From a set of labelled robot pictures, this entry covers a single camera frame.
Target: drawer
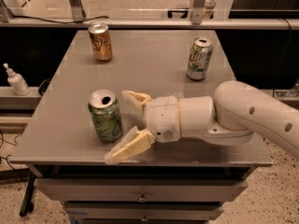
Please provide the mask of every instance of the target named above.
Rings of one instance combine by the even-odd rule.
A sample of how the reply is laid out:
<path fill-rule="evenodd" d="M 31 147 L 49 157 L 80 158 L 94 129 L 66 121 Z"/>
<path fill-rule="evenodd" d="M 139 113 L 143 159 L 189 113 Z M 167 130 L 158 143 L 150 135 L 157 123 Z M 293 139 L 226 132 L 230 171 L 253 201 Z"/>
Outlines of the drawer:
<path fill-rule="evenodd" d="M 215 220 L 222 207 L 197 203 L 65 203 L 75 218 L 152 220 Z"/>
<path fill-rule="evenodd" d="M 140 220 L 82 219 L 81 224 L 142 224 Z M 151 220 L 150 224 L 209 224 L 203 220 Z"/>
<path fill-rule="evenodd" d="M 193 179 L 50 179 L 35 187 L 54 201 L 231 202 L 246 181 Z"/>

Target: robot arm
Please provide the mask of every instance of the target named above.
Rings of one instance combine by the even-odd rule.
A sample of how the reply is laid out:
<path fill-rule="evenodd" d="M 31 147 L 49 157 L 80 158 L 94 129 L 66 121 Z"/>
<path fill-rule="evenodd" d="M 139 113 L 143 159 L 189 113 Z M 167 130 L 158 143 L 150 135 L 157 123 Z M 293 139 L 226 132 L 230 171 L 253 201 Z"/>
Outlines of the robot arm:
<path fill-rule="evenodd" d="M 129 141 L 121 141 L 117 151 L 112 149 L 107 153 L 107 164 L 125 161 L 149 149 L 155 141 L 175 142 L 187 137 L 215 145 L 241 145 L 250 140 L 253 132 L 299 159 L 299 111 L 245 83 L 222 83 L 216 89 L 214 99 L 209 96 L 185 99 L 168 96 L 152 100 L 147 95 L 124 92 L 124 96 L 130 95 L 131 98 L 126 100 L 131 100 L 137 110 L 143 112 L 146 129 Z M 138 97 L 145 97 L 147 102 Z"/>

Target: white bottle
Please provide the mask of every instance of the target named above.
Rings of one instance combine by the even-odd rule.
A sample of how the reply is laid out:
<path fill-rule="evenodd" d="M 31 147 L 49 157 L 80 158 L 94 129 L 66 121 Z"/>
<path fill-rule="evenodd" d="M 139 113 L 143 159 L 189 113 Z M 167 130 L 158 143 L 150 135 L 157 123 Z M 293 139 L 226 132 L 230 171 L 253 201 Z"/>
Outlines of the white bottle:
<path fill-rule="evenodd" d="M 8 67 L 7 63 L 4 63 L 3 66 L 7 69 L 7 74 L 8 74 L 8 83 L 10 86 L 13 88 L 13 90 L 18 94 L 18 95 L 25 95 L 30 92 L 30 89 L 24 80 L 24 78 L 18 74 L 15 73 L 11 68 Z"/>

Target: white can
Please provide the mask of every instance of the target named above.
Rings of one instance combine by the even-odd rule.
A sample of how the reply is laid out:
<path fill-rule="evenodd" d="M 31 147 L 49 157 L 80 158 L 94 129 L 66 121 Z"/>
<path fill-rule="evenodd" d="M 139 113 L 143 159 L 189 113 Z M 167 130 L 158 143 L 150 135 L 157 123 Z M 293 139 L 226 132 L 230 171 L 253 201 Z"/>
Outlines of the white can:
<path fill-rule="evenodd" d="M 202 80 L 206 78 L 212 51 L 213 45 L 208 38 L 195 38 L 190 50 L 187 77 L 194 80 Z"/>

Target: table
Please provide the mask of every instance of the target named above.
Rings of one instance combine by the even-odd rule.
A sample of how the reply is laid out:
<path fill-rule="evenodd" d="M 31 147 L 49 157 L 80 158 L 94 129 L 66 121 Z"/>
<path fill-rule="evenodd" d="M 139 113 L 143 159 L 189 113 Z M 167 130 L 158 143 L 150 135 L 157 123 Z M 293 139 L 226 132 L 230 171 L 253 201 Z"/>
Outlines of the table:
<path fill-rule="evenodd" d="M 195 140 L 154 144 L 129 161 L 107 166 L 103 157 L 115 144 L 98 140 L 87 107 L 93 91 L 113 91 L 126 133 L 142 123 L 121 98 L 123 90 L 151 97 L 212 96 L 223 81 L 235 80 L 215 32 L 111 30 L 110 34 L 113 59 L 98 63 L 88 32 L 78 31 L 11 162 L 28 165 L 37 176 L 35 186 L 52 200 L 64 201 L 69 216 L 84 223 L 95 219 L 194 223 L 217 218 L 222 204 L 247 187 L 246 178 L 255 168 L 272 164 L 261 136 L 255 134 L 238 147 Z M 214 45 L 207 77 L 199 82 L 186 77 L 197 36 L 209 37 Z"/>

